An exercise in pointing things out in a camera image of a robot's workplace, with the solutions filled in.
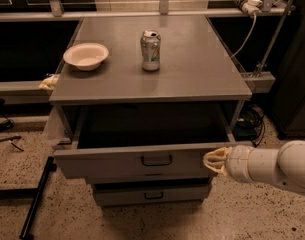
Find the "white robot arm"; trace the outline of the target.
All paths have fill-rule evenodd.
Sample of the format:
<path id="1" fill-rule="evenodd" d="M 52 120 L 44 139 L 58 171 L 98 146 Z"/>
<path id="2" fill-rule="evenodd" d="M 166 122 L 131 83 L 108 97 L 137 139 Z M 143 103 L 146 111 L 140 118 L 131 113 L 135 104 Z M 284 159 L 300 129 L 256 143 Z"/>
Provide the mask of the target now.
<path id="1" fill-rule="evenodd" d="M 290 141 L 279 149 L 222 147 L 206 153 L 203 163 L 239 183 L 265 183 L 305 195 L 305 141 Z"/>

